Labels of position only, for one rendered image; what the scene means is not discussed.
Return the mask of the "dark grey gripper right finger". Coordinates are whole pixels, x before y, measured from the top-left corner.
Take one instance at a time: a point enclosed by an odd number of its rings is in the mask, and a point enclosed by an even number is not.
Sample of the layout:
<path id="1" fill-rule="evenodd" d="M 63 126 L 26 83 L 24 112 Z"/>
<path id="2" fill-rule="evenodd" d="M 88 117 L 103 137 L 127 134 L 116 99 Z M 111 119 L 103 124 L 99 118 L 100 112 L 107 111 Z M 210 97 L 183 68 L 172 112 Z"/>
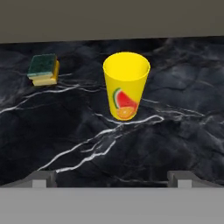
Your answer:
<path id="1" fill-rule="evenodd" d="M 172 188 L 221 187 L 221 185 L 215 184 L 213 182 L 202 180 L 191 171 L 168 171 L 167 178 L 167 186 Z"/>

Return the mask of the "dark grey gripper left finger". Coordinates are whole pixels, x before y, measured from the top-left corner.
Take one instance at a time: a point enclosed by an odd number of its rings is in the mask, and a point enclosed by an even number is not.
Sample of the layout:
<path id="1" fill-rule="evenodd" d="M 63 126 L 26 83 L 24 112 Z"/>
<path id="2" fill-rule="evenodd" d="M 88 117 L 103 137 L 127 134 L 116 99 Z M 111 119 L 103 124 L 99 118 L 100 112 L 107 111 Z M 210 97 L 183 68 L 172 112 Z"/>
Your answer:
<path id="1" fill-rule="evenodd" d="M 26 178 L 3 185 L 3 188 L 52 188 L 57 186 L 56 177 L 55 171 L 34 171 Z"/>

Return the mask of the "yellow cup with fruit print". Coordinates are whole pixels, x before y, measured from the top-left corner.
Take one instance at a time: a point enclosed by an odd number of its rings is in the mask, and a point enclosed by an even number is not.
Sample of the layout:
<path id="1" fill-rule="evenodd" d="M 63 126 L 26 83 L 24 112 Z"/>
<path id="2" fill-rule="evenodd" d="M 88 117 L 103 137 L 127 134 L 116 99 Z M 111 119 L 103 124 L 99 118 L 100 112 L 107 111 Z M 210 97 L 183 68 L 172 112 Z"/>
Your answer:
<path id="1" fill-rule="evenodd" d="M 117 52 L 104 60 L 102 68 L 111 115 L 120 121 L 132 119 L 151 70 L 150 62 L 135 52 Z"/>

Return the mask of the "green and yellow sponge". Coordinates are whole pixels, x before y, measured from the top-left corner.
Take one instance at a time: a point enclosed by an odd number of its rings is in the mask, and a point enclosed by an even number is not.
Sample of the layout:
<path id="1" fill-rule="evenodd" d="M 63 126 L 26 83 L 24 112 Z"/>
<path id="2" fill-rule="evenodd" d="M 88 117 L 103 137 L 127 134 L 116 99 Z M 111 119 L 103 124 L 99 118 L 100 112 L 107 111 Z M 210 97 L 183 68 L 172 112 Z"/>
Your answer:
<path id="1" fill-rule="evenodd" d="M 60 63 L 55 53 L 35 55 L 28 70 L 28 78 L 34 86 L 56 85 Z"/>

